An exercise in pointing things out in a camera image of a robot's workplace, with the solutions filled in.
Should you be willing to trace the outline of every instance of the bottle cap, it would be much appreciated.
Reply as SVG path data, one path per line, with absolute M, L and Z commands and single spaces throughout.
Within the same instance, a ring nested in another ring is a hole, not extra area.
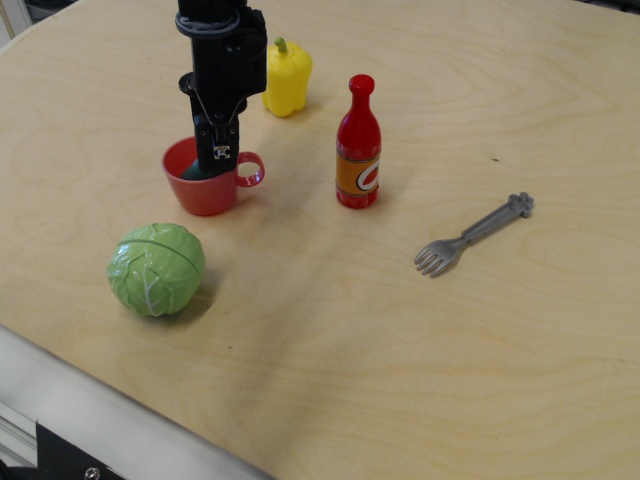
M 371 95 L 376 84 L 369 75 L 359 74 L 351 77 L 349 90 L 353 94 Z

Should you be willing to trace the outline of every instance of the green cabbage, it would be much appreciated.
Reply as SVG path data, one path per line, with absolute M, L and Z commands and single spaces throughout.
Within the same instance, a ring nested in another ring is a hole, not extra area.
M 118 244 L 107 278 L 115 296 L 140 315 L 182 310 L 200 286 L 205 256 L 200 240 L 172 223 L 136 228 Z

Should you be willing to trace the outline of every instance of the plastic bottle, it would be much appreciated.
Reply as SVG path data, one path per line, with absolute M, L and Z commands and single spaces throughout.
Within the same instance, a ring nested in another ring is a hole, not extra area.
M 382 141 L 380 126 L 369 99 L 375 83 L 368 75 L 349 81 L 351 110 L 344 116 L 336 139 L 336 195 L 343 205 L 364 208 L 378 197 L 378 166 Z

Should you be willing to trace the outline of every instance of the gray fork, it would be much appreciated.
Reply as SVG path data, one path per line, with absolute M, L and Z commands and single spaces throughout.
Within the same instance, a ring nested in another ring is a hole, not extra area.
M 533 197 L 528 193 L 509 195 L 507 203 L 471 225 L 460 237 L 431 242 L 420 250 L 413 262 L 418 265 L 418 271 L 421 270 L 423 275 L 430 273 L 432 278 L 436 277 L 458 261 L 467 245 L 498 230 L 517 217 L 531 216 L 532 209 Z

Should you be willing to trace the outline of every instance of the orange label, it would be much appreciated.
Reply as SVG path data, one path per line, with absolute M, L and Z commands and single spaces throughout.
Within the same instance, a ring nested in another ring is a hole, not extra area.
M 350 195 L 368 195 L 378 188 L 380 154 L 368 160 L 353 160 L 336 155 L 336 184 Z

